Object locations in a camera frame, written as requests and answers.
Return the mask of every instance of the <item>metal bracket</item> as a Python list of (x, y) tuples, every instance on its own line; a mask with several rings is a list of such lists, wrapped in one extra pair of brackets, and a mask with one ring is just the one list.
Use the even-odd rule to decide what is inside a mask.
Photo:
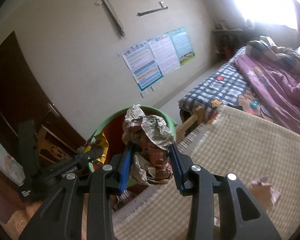
[(158, 11), (162, 11), (162, 10), (167, 10), (168, 9), (168, 6), (164, 5), (163, 1), (159, 2), (159, 4), (160, 4), (161, 8), (153, 9), (153, 10), (146, 11), (146, 12), (143, 12), (143, 13), (138, 13), (137, 16), (143, 16), (143, 15), (146, 15), (146, 14), (150, 14), (150, 13), (154, 13), (154, 12), (158, 12)]

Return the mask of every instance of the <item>yellow wrapper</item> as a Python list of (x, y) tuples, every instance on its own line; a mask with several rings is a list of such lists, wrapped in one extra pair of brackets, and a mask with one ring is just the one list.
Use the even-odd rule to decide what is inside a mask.
[[(101, 147), (103, 147), (103, 154), (100, 158), (97, 158), (95, 161), (101, 162), (102, 164), (105, 164), (106, 161), (106, 157), (107, 157), (107, 152), (108, 152), (108, 148), (109, 148), (109, 143), (104, 135), (104, 133), (100, 133), (96, 136), (94, 136), (96, 141), (99, 141), (96, 145), (99, 145)], [(91, 144), (88, 144), (85, 149), (84, 149), (84, 153), (88, 152), (89, 150), (91, 150)]]

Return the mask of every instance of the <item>pink blanket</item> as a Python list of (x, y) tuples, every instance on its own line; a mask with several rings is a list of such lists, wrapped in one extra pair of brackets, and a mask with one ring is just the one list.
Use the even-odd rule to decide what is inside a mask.
[(247, 55), (238, 56), (235, 64), (279, 124), (300, 134), (300, 77)]

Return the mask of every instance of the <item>silver screw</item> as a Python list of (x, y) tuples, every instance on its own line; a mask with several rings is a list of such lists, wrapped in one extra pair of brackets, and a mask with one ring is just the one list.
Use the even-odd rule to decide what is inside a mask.
[(112, 170), (112, 166), (111, 166), (110, 164), (106, 164), (106, 165), (104, 165), (104, 166), (102, 167), (102, 169), (103, 169), (104, 171), (110, 171), (110, 170)]
[(237, 176), (233, 173), (229, 173), (227, 176), (228, 176), (228, 179), (230, 179), (230, 180), (236, 180), (237, 179)]
[(192, 165), (191, 166), (191, 170), (193, 170), (193, 171), (200, 171), (201, 167), (199, 165)]
[(74, 173), (68, 173), (67, 174), (67, 179), (74, 179), (75, 178), (75, 174)]

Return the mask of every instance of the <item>woven mat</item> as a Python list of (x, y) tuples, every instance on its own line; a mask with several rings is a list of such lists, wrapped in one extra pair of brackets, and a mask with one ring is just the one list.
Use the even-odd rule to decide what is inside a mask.
[[(201, 125), (202, 132), (186, 138), (179, 149), (211, 173), (233, 172), (245, 184), (268, 175), (282, 196), (267, 213), (282, 240), (288, 239), (300, 224), (300, 135), (227, 106), (219, 112), (211, 125)], [(182, 197), (171, 180), (116, 225), (115, 236), (118, 240), (186, 239), (190, 209), (191, 196)]]

